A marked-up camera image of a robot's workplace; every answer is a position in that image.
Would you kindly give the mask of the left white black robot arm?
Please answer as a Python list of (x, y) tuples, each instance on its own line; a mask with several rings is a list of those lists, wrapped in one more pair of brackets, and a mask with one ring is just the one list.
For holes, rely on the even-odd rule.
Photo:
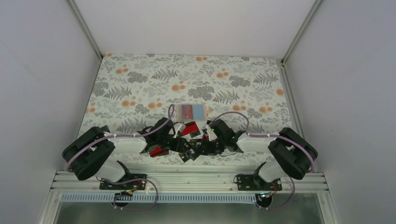
[(181, 133), (185, 125), (162, 118), (154, 126), (148, 126), (132, 134), (110, 133), (107, 126), (94, 126), (71, 143), (63, 152), (66, 169), (78, 180), (101, 178), (118, 189), (126, 188), (131, 174), (121, 161), (111, 156), (122, 153), (153, 153), (163, 151), (184, 153), (191, 148)]

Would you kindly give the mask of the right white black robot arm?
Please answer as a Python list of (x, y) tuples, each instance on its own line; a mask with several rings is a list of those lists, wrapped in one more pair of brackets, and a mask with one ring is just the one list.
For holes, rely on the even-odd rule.
[(314, 161), (318, 157), (317, 150), (288, 127), (275, 134), (235, 132), (223, 120), (217, 119), (209, 122), (203, 131), (203, 154), (221, 154), (227, 149), (236, 153), (272, 155), (274, 161), (261, 163), (253, 174), (253, 184), (259, 190), (282, 177), (303, 179), (306, 173), (314, 170)]

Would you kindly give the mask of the beige leather card holder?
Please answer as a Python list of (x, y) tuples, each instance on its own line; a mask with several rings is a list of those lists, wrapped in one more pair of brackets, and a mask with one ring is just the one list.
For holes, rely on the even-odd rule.
[(207, 120), (205, 104), (177, 104), (176, 115), (178, 122)]

